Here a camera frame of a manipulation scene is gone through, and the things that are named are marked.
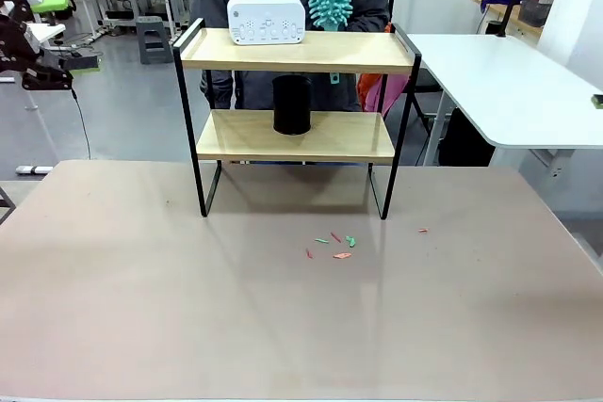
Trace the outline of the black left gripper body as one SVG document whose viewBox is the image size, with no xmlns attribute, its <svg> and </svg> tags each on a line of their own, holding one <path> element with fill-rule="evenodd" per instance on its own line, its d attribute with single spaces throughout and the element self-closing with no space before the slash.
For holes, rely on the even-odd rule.
<svg viewBox="0 0 603 402">
<path fill-rule="evenodd" d="M 25 23 L 1 16 L 1 72 L 44 73 L 43 51 Z"/>
</svg>

